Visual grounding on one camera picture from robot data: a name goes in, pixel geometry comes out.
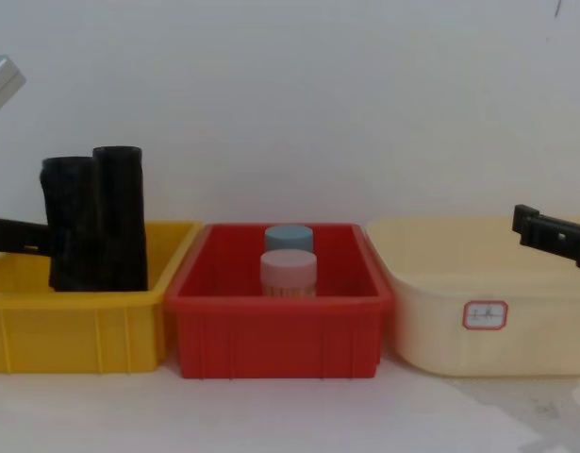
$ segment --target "red plastic bin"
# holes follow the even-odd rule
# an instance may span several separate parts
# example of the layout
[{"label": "red plastic bin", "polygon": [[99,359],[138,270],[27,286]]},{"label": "red plastic bin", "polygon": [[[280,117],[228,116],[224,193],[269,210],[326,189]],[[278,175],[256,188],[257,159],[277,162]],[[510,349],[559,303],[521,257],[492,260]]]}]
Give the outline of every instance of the red plastic bin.
[{"label": "red plastic bin", "polygon": [[388,283],[359,226],[309,225],[315,298],[261,294],[269,225],[207,226],[166,296],[183,378],[371,378],[388,322]]}]

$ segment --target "black tube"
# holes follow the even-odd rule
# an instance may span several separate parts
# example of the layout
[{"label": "black tube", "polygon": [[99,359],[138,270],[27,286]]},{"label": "black tube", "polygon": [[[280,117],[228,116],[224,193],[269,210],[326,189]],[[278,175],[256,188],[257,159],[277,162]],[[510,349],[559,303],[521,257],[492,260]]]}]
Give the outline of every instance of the black tube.
[{"label": "black tube", "polygon": [[105,291],[101,215],[90,157],[42,162],[41,185],[51,235],[49,285],[56,291]]},{"label": "black tube", "polygon": [[141,154],[134,146],[103,146],[92,151],[97,200],[103,210],[104,270],[112,291],[147,290]]}]

